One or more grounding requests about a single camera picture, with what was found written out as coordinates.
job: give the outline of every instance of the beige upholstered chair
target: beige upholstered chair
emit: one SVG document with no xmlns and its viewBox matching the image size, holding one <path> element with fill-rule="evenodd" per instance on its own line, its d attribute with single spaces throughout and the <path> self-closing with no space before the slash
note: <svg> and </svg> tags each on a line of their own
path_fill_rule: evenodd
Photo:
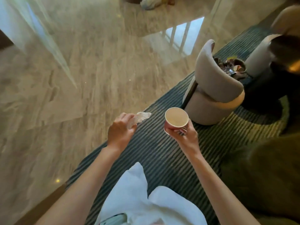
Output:
<svg viewBox="0 0 300 225">
<path fill-rule="evenodd" d="M 279 35 L 294 35 L 300 37 L 300 5 L 285 8 L 273 22 L 271 29 L 277 33 L 269 35 L 257 46 L 245 61 L 247 73 L 256 77 L 260 75 L 271 62 L 268 51 L 270 41 Z"/>
<path fill-rule="evenodd" d="M 201 125 L 213 125 L 227 117 L 244 100 L 244 87 L 224 73 L 212 57 L 215 42 L 209 40 L 201 49 L 193 77 L 183 98 L 194 81 L 198 86 L 185 107 L 190 119 Z"/>
</svg>

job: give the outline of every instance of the striped rug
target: striped rug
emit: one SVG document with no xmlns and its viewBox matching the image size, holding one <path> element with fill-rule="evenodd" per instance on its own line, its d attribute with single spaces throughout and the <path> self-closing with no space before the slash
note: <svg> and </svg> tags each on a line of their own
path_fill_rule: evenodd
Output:
<svg viewBox="0 0 300 225">
<path fill-rule="evenodd" d="M 238 56 L 245 60 L 269 34 L 269 31 L 262 30 L 257 26 L 250 27 L 224 46 L 215 56 L 222 59 Z M 86 225 L 95 223 L 110 190 L 120 176 L 136 162 L 140 162 L 144 167 L 148 181 L 148 194 L 159 185 L 167 186 L 199 207 L 205 215 L 208 225 L 218 222 L 193 167 L 177 143 L 163 131 L 164 112 L 170 107 L 181 106 L 183 95 L 192 77 L 193 73 L 145 110 L 152 113 L 151 118 L 139 124 L 138 130 L 126 150 L 113 165 L 94 201 Z M 218 175 L 220 175 L 220 160 L 228 151 L 280 134 L 289 116 L 287 98 L 283 97 L 280 100 L 283 112 L 281 119 L 277 121 L 270 122 L 267 116 L 257 115 L 238 107 L 229 117 L 216 125 L 202 126 L 194 123 L 199 134 L 201 151 Z M 82 160 L 67 181 L 67 187 L 76 181 L 105 146 L 106 143 L 102 144 Z"/>
</svg>

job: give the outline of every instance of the marble floor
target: marble floor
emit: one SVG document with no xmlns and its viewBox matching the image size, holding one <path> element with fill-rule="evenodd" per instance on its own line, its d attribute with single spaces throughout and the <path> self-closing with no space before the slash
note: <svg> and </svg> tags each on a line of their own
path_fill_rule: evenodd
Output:
<svg viewBox="0 0 300 225">
<path fill-rule="evenodd" d="M 37 38 L 25 55 L 0 51 L 0 221 L 12 225 L 65 182 L 106 140 L 121 112 L 137 113 L 286 0 L 176 0 L 142 11 L 121 0 L 42 0 L 77 84 Z"/>
</svg>

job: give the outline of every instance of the paper cup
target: paper cup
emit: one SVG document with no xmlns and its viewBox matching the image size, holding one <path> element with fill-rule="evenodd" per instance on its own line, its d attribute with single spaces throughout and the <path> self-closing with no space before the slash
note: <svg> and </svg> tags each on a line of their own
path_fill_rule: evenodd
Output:
<svg viewBox="0 0 300 225">
<path fill-rule="evenodd" d="M 163 127 L 165 132 L 166 129 L 172 129 L 185 133 L 185 126 L 188 124 L 189 117 L 183 109 L 179 107 L 172 107 L 167 109 L 165 112 L 165 120 Z"/>
</svg>

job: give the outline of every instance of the olive green fabric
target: olive green fabric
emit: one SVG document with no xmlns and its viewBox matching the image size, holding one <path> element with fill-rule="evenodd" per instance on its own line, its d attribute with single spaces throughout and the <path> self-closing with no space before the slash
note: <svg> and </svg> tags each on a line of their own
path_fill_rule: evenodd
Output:
<svg viewBox="0 0 300 225">
<path fill-rule="evenodd" d="M 251 144 L 229 153 L 222 180 L 252 211 L 300 221 L 300 133 Z M 291 224 L 263 219 L 266 224 Z"/>
</svg>

